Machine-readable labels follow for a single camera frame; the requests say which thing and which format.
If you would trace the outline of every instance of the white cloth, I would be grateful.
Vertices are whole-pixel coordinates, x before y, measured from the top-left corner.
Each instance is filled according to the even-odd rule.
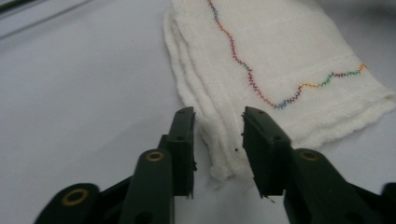
[[[252,176],[245,106],[272,116],[293,147],[313,149],[395,108],[394,92],[314,0],[173,0],[164,32],[177,90],[195,107],[220,180]]]

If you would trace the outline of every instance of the folded towel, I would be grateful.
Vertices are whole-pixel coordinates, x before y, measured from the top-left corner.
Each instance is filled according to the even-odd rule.
[[[211,174],[251,177],[245,106],[266,111],[293,147],[318,148],[395,108],[315,0],[173,0],[165,41],[185,105],[197,112]]]

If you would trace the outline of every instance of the colorful stitching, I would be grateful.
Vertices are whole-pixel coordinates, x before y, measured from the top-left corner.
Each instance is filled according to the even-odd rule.
[[[362,70],[367,68],[367,66],[364,63],[362,63],[359,66],[358,70],[349,71],[349,72],[346,72],[346,73],[331,73],[331,74],[327,75],[326,79],[324,81],[320,82],[320,83],[317,83],[317,84],[313,84],[313,83],[300,84],[299,87],[297,88],[297,91],[294,93],[294,95],[292,97],[290,97],[290,98],[288,98],[286,100],[283,100],[281,103],[275,104],[272,101],[270,101],[270,99],[265,97],[264,94],[262,94],[262,92],[260,91],[259,87],[257,86],[257,84],[256,84],[256,82],[254,80],[253,70],[244,61],[242,61],[238,57],[238,55],[236,54],[236,46],[235,46],[235,41],[233,40],[233,36],[221,24],[221,22],[219,20],[219,13],[218,13],[218,10],[213,5],[213,0],[207,0],[207,2],[208,2],[210,8],[213,11],[214,20],[215,20],[217,26],[219,27],[219,29],[224,34],[227,35],[227,37],[230,40],[230,46],[231,46],[231,52],[232,52],[232,55],[233,55],[233,59],[237,63],[241,64],[247,70],[247,80],[248,80],[249,86],[252,86],[252,89],[254,90],[254,92],[256,92],[257,96],[260,97],[262,100],[264,100],[264,102],[267,103],[268,105],[270,105],[273,109],[283,109],[287,105],[290,105],[290,104],[296,102],[298,100],[298,98],[301,96],[301,92],[303,91],[304,87],[307,87],[307,88],[325,87],[326,85],[328,85],[332,81],[332,79],[334,77],[349,77],[349,76],[359,75]]]

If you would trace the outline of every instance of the white table surface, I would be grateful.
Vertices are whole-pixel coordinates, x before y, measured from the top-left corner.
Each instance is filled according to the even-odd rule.
[[[396,7],[321,2],[375,77],[396,90]],[[33,223],[69,185],[114,185],[168,132],[183,107],[163,40],[170,6],[94,0],[0,39],[0,223]],[[395,126],[393,111],[321,151],[349,182],[379,193],[396,181]],[[176,223],[289,223],[282,197],[271,203],[244,180],[212,179],[195,139],[194,199],[176,198]]]

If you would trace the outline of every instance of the brass screw hole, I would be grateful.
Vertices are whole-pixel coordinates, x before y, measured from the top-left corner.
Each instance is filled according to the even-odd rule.
[[[154,152],[150,152],[147,156],[146,159],[148,161],[160,161],[163,159],[163,153],[158,152],[158,151],[154,151]]]
[[[300,152],[300,156],[308,161],[318,161],[319,157],[317,154],[310,151],[302,151]]]
[[[73,189],[62,198],[64,206],[74,206],[85,201],[90,194],[86,189]]]

